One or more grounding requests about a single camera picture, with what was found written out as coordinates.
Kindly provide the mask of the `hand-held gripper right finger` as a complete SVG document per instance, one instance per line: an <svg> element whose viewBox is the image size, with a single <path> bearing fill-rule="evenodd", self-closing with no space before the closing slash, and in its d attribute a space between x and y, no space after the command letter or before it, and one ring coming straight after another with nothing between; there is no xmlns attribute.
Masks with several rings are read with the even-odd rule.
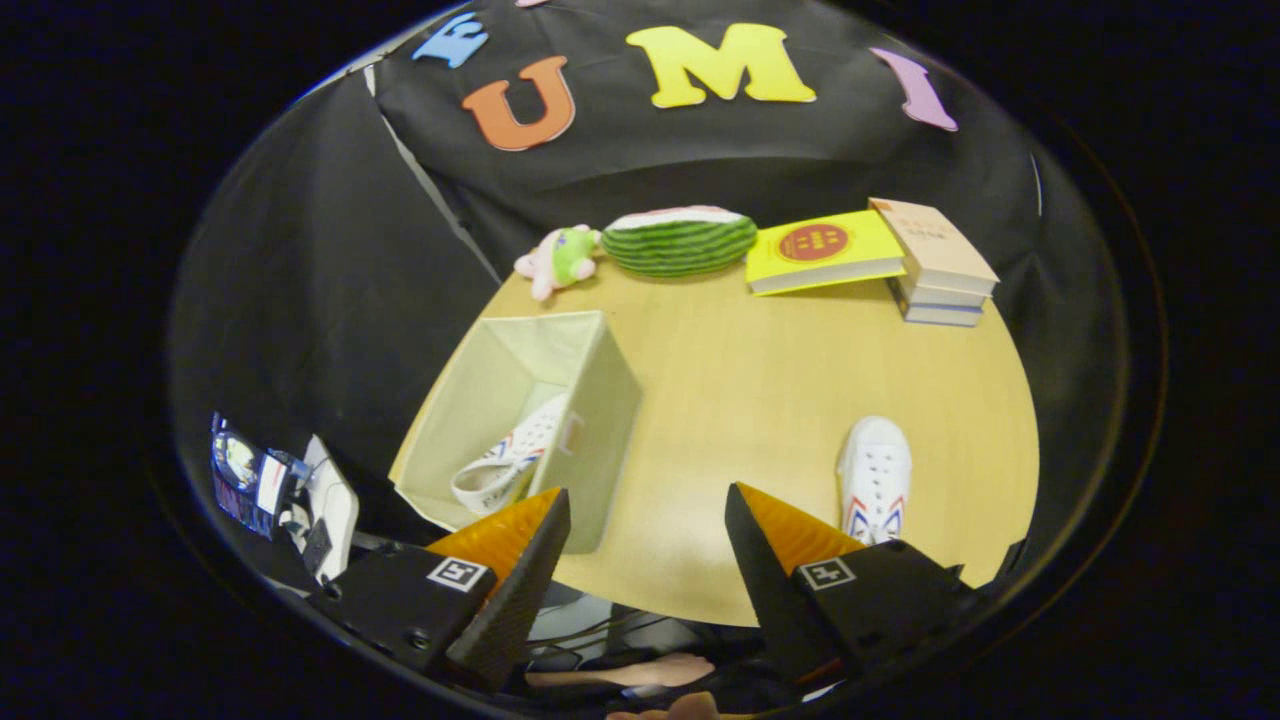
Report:
<svg viewBox="0 0 1280 720"><path fill-rule="evenodd" d="M983 601L904 541L864 544L742 482L728 488L724 528L771 662L799 685L886 682Z"/></svg>

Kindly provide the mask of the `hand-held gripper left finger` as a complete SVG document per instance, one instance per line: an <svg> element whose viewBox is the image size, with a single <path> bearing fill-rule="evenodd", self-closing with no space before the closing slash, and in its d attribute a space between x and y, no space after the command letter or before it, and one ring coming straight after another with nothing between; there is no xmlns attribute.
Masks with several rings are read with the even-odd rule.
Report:
<svg viewBox="0 0 1280 720"><path fill-rule="evenodd" d="M308 606L416 675L495 692L525 655L571 525L570 493L553 487L426 547L381 544Z"/></svg>

